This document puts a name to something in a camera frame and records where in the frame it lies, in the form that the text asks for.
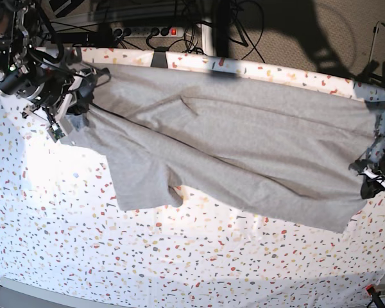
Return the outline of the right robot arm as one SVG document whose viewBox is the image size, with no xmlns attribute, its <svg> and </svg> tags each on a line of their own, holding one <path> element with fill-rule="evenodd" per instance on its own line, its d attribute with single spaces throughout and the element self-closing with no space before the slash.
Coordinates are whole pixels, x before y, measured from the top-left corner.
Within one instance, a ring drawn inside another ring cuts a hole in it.
<svg viewBox="0 0 385 308">
<path fill-rule="evenodd" d="M 88 111 L 99 71 L 77 71 L 39 1 L 0 1 L 0 95 L 30 102 L 22 117 L 46 125 L 53 141 L 73 130 L 67 115 Z"/>
</svg>

